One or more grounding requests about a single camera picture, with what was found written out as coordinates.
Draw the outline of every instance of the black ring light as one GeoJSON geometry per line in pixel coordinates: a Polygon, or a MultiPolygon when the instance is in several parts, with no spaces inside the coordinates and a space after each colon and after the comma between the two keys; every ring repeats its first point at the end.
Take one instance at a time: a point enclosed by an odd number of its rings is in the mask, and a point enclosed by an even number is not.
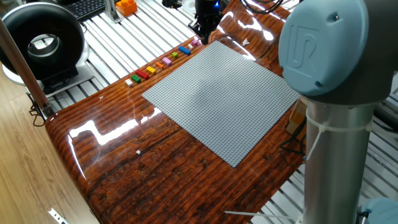
{"type": "MultiPolygon", "coordinates": [[[[3,22],[37,80],[76,69],[85,40],[79,22],[66,9],[47,2],[25,4],[5,15],[3,22]],[[44,34],[53,38],[49,46],[38,49],[31,44],[44,34]]],[[[16,73],[1,49],[0,61],[16,73]]]]}

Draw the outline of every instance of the green lego brick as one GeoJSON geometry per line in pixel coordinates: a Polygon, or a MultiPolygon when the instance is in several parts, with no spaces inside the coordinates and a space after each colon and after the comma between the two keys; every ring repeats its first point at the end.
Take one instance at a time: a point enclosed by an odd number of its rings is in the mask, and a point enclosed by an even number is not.
{"type": "Polygon", "coordinates": [[[131,77],[131,79],[132,79],[133,81],[135,81],[136,83],[140,83],[140,82],[141,82],[141,79],[138,78],[136,75],[133,75],[133,76],[131,77]]]}

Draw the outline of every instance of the gray lego baseplate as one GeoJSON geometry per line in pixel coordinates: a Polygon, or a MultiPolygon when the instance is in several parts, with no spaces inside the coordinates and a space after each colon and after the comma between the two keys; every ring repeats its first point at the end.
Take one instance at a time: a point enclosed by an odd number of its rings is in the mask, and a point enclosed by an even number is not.
{"type": "Polygon", "coordinates": [[[142,96],[236,167],[299,94],[216,41],[142,96]]]}

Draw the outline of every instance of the zip tie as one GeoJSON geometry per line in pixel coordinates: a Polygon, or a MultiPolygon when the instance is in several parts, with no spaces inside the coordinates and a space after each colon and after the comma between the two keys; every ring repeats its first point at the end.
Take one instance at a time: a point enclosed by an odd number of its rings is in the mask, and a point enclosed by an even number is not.
{"type": "Polygon", "coordinates": [[[282,216],[277,216],[277,215],[266,215],[266,214],[260,214],[260,213],[249,213],[249,212],[231,212],[231,211],[225,211],[227,214],[234,214],[234,215],[250,215],[250,216],[261,216],[261,217],[267,217],[267,218],[285,218],[288,220],[293,220],[296,221],[297,218],[293,217],[282,217],[282,216]]]}
{"type": "Polygon", "coordinates": [[[324,133],[325,131],[336,132],[336,133],[345,133],[345,132],[362,131],[362,130],[369,131],[369,132],[372,131],[373,117],[372,117],[372,119],[370,120],[370,122],[367,125],[362,126],[362,127],[357,127],[357,128],[335,128],[335,127],[328,126],[328,122],[325,122],[325,123],[321,124],[321,123],[318,123],[318,122],[314,121],[312,118],[309,117],[308,109],[306,110],[305,115],[307,117],[307,121],[309,121],[311,124],[313,124],[315,127],[318,128],[317,137],[315,138],[315,141],[312,144],[311,150],[308,153],[308,157],[306,158],[306,161],[308,161],[310,159],[311,155],[314,152],[315,146],[318,144],[318,141],[320,139],[321,133],[324,133]]]}

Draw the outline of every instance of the logo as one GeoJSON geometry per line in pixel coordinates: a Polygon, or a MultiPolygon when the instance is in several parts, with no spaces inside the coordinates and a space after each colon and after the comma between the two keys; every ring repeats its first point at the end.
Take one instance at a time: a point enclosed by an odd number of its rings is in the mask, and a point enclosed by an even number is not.
{"type": "Polygon", "coordinates": [[[316,72],[315,52],[318,30],[308,27],[292,25],[290,27],[289,48],[287,52],[287,66],[306,76],[316,72]]]}

